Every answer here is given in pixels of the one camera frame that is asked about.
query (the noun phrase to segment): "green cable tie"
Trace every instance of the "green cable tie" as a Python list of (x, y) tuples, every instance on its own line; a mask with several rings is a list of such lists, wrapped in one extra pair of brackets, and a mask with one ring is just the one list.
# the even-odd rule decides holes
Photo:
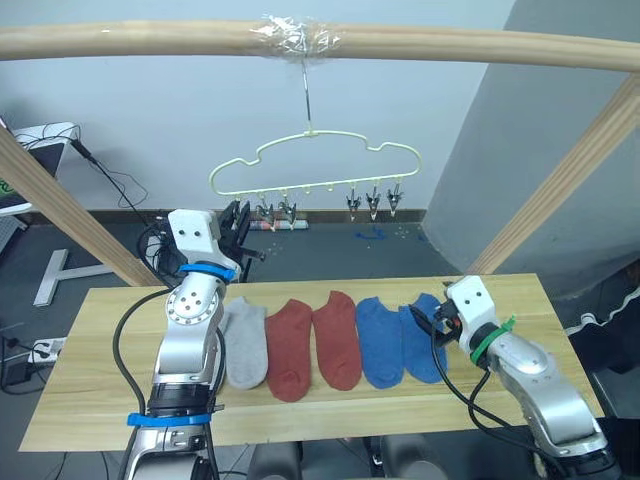
[(494, 330), (489, 335), (487, 335), (478, 345), (473, 352), (471, 352), (471, 362), (474, 365), (478, 365), (478, 360), (482, 356), (482, 354), (489, 348), (489, 345), (493, 343), (493, 341), (498, 338), (503, 333), (510, 332), (513, 330), (513, 326), (516, 324), (516, 316), (511, 315), (511, 318), (504, 322), (497, 330)]

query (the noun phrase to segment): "wooden beam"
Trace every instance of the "wooden beam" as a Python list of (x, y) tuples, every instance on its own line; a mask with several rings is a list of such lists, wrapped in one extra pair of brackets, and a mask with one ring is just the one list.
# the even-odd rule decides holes
[[(0, 60), (105, 55), (282, 55), (262, 21), (125, 21), (0, 29)], [(309, 24), (311, 51), (331, 58), (554, 65), (640, 72), (640, 44), (502, 30)]]
[(160, 284), (4, 128), (0, 128), (0, 178), (129, 285)]
[(640, 79), (630, 75), (578, 143), (467, 270), (491, 274), (536, 231), (639, 124)]

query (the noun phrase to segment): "red sock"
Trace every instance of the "red sock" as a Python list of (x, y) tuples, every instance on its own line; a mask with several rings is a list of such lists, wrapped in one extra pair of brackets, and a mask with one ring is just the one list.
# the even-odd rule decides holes
[(267, 318), (267, 383), (274, 397), (284, 402), (300, 400), (311, 386), (311, 307), (289, 300)]
[(322, 376), (337, 390), (351, 390), (362, 375), (356, 306), (351, 297), (332, 291), (327, 304), (313, 312), (313, 328)]

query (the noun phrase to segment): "blue strap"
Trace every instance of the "blue strap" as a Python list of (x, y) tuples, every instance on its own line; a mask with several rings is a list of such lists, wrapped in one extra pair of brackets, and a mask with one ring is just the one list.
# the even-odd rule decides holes
[(139, 413), (130, 413), (127, 425), (130, 427), (183, 427), (185, 425), (204, 425), (211, 421), (210, 413), (191, 415), (189, 417), (146, 417)]
[(227, 283), (233, 280), (236, 272), (229, 268), (216, 267), (214, 265), (207, 265), (204, 263), (187, 263), (180, 266), (181, 272), (200, 272), (200, 273), (213, 273), (214, 275), (221, 276)]

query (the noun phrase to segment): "electrical outlet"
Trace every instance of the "electrical outlet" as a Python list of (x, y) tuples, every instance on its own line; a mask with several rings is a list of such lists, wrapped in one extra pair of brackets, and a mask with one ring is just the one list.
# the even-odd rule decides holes
[(33, 342), (33, 351), (29, 353), (27, 361), (33, 364), (50, 364), (58, 360), (67, 337), (43, 338)]

